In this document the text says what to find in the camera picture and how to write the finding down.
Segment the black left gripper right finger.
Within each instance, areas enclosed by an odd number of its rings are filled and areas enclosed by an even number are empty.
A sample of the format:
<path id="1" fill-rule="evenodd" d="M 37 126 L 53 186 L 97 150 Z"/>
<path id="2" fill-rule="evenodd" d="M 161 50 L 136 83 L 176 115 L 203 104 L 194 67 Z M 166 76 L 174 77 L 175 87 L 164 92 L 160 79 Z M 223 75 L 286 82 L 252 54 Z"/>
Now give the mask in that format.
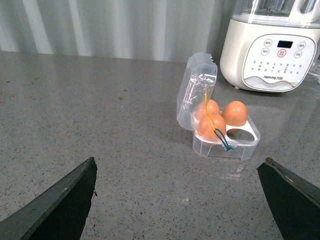
<path id="1" fill-rule="evenodd" d="M 320 188 L 266 158 L 258 168 L 265 198 L 285 240 L 320 238 Z"/>

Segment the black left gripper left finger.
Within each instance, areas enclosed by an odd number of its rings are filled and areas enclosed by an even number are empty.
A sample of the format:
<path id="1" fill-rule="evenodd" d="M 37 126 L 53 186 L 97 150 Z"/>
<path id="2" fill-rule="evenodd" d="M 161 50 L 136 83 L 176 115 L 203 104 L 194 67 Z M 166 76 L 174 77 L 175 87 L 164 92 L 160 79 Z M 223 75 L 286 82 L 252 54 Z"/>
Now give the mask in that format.
<path id="1" fill-rule="evenodd" d="M 91 209 L 97 165 L 90 157 L 0 223 L 2 240 L 79 240 Z"/>

